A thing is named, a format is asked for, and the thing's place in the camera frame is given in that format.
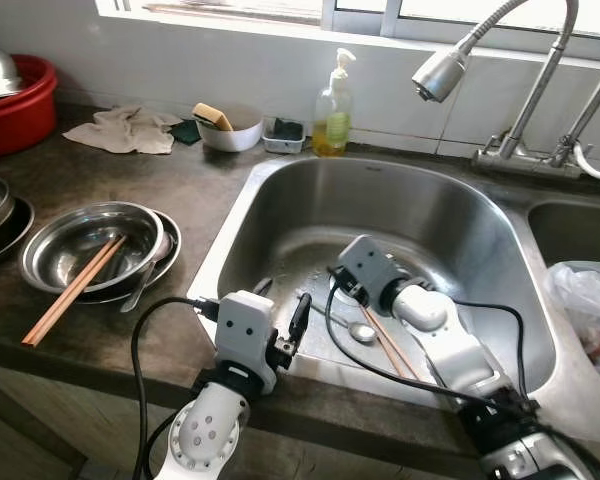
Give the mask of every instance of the sponge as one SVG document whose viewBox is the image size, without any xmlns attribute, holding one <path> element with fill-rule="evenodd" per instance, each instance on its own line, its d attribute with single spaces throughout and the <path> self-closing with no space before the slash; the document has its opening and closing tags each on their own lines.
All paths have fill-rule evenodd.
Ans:
<svg viewBox="0 0 600 480">
<path fill-rule="evenodd" d="M 204 123 L 208 127 L 216 128 L 224 132 L 233 131 L 233 127 L 225 114 L 217 108 L 210 107 L 205 103 L 198 103 L 193 107 L 192 113 L 193 116 L 196 117 L 196 120 Z"/>
<path fill-rule="evenodd" d="M 198 125 L 196 125 L 195 120 L 184 120 L 182 123 L 171 127 L 169 133 L 178 142 L 189 146 L 200 140 L 200 133 L 198 132 Z"/>
</svg>

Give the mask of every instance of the pump bottle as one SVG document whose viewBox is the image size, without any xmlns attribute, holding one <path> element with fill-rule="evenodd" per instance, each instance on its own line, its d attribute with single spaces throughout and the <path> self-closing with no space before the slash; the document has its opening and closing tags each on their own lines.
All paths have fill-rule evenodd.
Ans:
<svg viewBox="0 0 600 480">
<path fill-rule="evenodd" d="M 344 153 L 351 128 L 353 98 L 347 84 L 345 67 L 356 57 L 344 48 L 338 48 L 337 66 L 316 100 L 313 121 L 312 147 L 320 157 L 337 157 Z"/>
</svg>

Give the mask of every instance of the sink basin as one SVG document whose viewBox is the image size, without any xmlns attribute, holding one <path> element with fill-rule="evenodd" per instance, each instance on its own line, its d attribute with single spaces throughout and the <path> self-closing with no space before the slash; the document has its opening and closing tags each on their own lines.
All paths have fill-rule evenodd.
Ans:
<svg viewBox="0 0 600 480">
<path fill-rule="evenodd" d="M 529 213 L 529 225 L 547 266 L 566 260 L 600 262 L 600 207 L 548 202 Z"/>
<path fill-rule="evenodd" d="M 547 381 L 555 348 L 515 232 L 503 212 L 471 186 L 449 176 L 368 159 L 271 160 L 257 166 L 203 262 L 188 296 L 222 297 L 272 277 L 275 324 L 286 333 L 299 291 L 324 305 L 325 272 L 356 236 L 367 233 L 412 272 L 457 299 L 502 303 L 525 319 L 524 359 L 530 391 Z M 351 300 L 337 296 L 334 313 L 362 320 Z M 516 323 L 507 313 L 460 310 L 517 384 Z M 425 359 L 396 320 L 381 321 L 424 380 Z M 215 324 L 203 322 L 211 338 Z M 391 369 L 379 345 L 362 346 L 337 327 L 354 353 Z M 312 311 L 292 373 L 436 405 L 433 396 L 391 384 L 354 366 L 331 344 L 324 318 Z"/>
</svg>

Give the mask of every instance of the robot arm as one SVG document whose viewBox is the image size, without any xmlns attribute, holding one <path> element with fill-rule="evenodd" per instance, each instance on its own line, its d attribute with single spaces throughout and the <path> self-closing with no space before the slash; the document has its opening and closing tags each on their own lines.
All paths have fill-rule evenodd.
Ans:
<svg viewBox="0 0 600 480">
<path fill-rule="evenodd" d="M 311 297 L 301 297 L 287 339 L 271 326 L 273 302 L 267 298 L 239 291 L 220 300 L 217 308 L 214 301 L 205 302 L 212 307 L 205 316 L 217 312 L 216 368 L 199 377 L 200 394 L 171 424 L 157 480 L 221 478 L 249 417 L 249 401 L 271 393 L 275 370 L 291 364 L 308 325 Z"/>
<path fill-rule="evenodd" d="M 332 275 L 360 304 L 406 324 L 440 386 L 507 407 L 499 411 L 458 399 L 453 405 L 489 479 L 594 478 L 568 446 L 540 428 L 493 354 L 466 331 L 450 297 L 429 291 L 424 279 L 397 265 L 368 235 L 342 251 Z"/>
</svg>

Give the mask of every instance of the countertop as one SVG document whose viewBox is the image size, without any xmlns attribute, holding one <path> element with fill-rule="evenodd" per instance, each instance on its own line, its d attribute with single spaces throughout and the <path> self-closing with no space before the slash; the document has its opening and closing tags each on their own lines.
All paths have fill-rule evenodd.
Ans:
<svg viewBox="0 0 600 480">
<path fill-rule="evenodd" d="M 0 263 L 0 366 L 135 398 L 129 353 L 140 313 L 154 301 L 184 296 L 249 171 L 274 157 L 258 145 L 248 152 L 215 152 L 198 142 L 176 143 L 170 155 L 110 154 L 71 142 L 61 132 L 90 121 L 96 110 L 61 105 L 48 139 L 0 158 L 0 177 L 31 202 L 29 236 L 53 217 L 82 205 L 124 200 L 172 217 L 182 232 L 173 268 L 119 313 L 120 303 L 73 305 L 36 349 L 21 339 L 53 302 L 21 279 L 17 254 Z M 196 315 L 182 305 L 152 317 L 141 342 L 152 403 L 179 408 L 213 347 Z M 457 478 L 475 478 L 476 454 L 448 412 L 281 375 L 272 395 L 256 402 L 249 425 Z"/>
</svg>

